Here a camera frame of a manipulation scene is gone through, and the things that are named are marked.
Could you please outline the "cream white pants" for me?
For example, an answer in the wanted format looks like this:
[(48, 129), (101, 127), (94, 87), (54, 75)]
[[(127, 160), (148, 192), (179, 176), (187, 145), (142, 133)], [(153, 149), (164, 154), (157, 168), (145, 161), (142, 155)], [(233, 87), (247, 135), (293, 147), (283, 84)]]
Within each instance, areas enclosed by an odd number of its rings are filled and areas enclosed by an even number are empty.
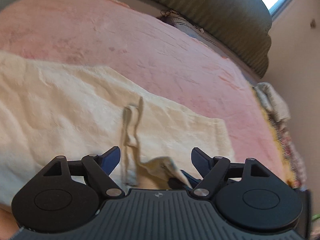
[(235, 157), (225, 122), (139, 87), (109, 67), (70, 66), (1, 52), (1, 205), (57, 155), (79, 160), (118, 146), (112, 179), (164, 189), (196, 177), (190, 152)]

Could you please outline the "floral crumpled quilt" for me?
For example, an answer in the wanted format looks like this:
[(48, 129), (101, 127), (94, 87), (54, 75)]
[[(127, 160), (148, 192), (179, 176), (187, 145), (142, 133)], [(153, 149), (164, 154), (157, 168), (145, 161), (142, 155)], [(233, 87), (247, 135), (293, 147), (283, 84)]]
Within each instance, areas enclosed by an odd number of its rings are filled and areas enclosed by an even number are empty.
[(273, 136), (281, 152), (284, 165), (285, 181), (294, 189), (306, 189), (306, 166), (302, 156), (297, 151), (287, 123), (291, 113), (287, 103), (267, 82), (253, 86), (260, 105), (272, 127)]

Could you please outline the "pink plush bed blanket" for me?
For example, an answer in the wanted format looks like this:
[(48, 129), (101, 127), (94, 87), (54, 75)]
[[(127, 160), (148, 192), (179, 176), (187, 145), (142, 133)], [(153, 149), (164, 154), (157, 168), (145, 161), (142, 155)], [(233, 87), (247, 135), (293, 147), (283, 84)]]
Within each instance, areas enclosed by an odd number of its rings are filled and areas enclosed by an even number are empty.
[(226, 123), (238, 161), (286, 165), (240, 68), (184, 32), (116, 0), (19, 0), (1, 11), (1, 49), (27, 59), (103, 65), (140, 87)]

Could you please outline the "olive green padded headboard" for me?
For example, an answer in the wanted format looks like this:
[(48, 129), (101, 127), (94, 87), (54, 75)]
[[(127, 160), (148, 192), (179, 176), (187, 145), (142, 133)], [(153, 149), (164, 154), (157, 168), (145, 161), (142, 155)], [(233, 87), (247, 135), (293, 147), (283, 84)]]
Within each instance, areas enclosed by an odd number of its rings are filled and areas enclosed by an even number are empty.
[(212, 35), (257, 76), (268, 69), (272, 17), (262, 0), (151, 0)]

